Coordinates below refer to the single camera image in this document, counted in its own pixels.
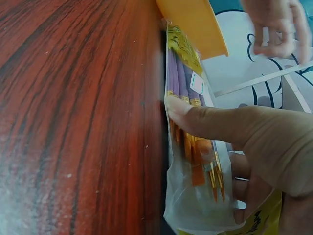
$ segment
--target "purple paintbrush handle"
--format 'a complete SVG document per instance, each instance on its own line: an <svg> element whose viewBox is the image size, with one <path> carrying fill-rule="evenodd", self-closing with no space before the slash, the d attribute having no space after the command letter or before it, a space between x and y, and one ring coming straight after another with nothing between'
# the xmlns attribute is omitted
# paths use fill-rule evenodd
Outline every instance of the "purple paintbrush handle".
<svg viewBox="0 0 313 235"><path fill-rule="evenodd" d="M173 92L173 55L171 50L167 52L167 91L168 93Z"/></svg>
<svg viewBox="0 0 313 235"><path fill-rule="evenodd" d="M199 95L201 106L205 106L205 101L203 95Z"/></svg>
<svg viewBox="0 0 313 235"><path fill-rule="evenodd" d="M171 50L170 55L173 58L173 63L170 66L170 69L172 70L172 79L173 79L173 92L174 95L179 97L179 82L178 82L178 71L177 71L177 63L176 63L176 57L174 55L174 52Z"/></svg>
<svg viewBox="0 0 313 235"><path fill-rule="evenodd" d="M184 71L185 71L185 75L186 75L186 87L187 87L187 91L188 91L189 100L192 100L192 99L199 100L200 99L199 94L190 88L192 70L191 70L191 68L189 68L186 65L183 65L183 66L184 66Z"/></svg>
<svg viewBox="0 0 313 235"><path fill-rule="evenodd" d="M188 90L186 86L186 76L184 71L184 65L178 55L175 55L177 63L178 83L179 83L179 95L180 98L188 98Z"/></svg>

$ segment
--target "clear plastic packaging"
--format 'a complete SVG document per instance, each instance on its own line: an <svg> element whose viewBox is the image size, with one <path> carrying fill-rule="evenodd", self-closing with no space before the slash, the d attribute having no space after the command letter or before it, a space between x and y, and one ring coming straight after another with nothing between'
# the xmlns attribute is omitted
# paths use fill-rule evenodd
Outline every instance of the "clear plastic packaging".
<svg viewBox="0 0 313 235"><path fill-rule="evenodd" d="M165 96L174 95L193 106L214 106L205 74L195 72L201 66L199 55L177 29L169 25L167 30L170 36ZM176 39L177 45L184 42L184 46L171 46L171 38ZM186 58L197 58L198 63ZM196 78L200 78L198 82L203 90L200 93L191 86ZM244 223L236 224L234 209L239 207L239 202L232 196L233 179L226 143L191 136L169 118L168 123L169 169L164 218L171 228L178 234L192 235L277 234L281 192L273 191ZM206 154L201 153L200 145L207 147Z"/></svg>

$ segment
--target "white price tag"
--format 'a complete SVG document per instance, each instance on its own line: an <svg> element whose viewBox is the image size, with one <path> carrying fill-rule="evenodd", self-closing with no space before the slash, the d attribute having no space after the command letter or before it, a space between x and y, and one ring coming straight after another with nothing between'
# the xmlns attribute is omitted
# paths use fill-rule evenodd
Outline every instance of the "white price tag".
<svg viewBox="0 0 313 235"><path fill-rule="evenodd" d="M197 75L195 72L192 72L190 88L193 89L198 94L203 95L204 80L199 75Z"/></svg>

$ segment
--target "red wood grain surface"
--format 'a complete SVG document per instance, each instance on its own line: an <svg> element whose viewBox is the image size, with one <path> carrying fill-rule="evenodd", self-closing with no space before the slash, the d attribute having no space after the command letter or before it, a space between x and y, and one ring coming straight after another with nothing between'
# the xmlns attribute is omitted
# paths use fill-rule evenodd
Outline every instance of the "red wood grain surface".
<svg viewBox="0 0 313 235"><path fill-rule="evenodd" d="M0 234L156 235L166 129L154 0L0 0Z"/></svg>

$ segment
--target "person's hand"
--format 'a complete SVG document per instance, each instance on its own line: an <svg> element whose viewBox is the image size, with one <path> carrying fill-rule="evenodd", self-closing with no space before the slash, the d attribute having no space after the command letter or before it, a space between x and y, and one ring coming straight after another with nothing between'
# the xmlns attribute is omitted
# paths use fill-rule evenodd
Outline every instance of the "person's hand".
<svg viewBox="0 0 313 235"><path fill-rule="evenodd" d="M289 56L295 49L294 26L297 31L300 49L300 62L311 58L311 31L305 11L299 0L241 0L249 14L254 30L254 53L268 57ZM269 43L263 47L263 27L268 27ZM277 32L282 33L281 41Z"/></svg>
<svg viewBox="0 0 313 235"><path fill-rule="evenodd" d="M174 97L166 98L165 104L169 117L184 131L229 142L243 150L245 156L236 164L241 170L233 169L236 177L246 174L243 178L251 179L253 175L260 187L267 190L274 187L287 194L280 234L313 234L312 114L259 106L227 110L193 108ZM240 184L234 190L245 192L242 196L251 199L254 196L248 195L255 190L246 191L247 186ZM245 217L243 213L235 216L237 221Z"/></svg>

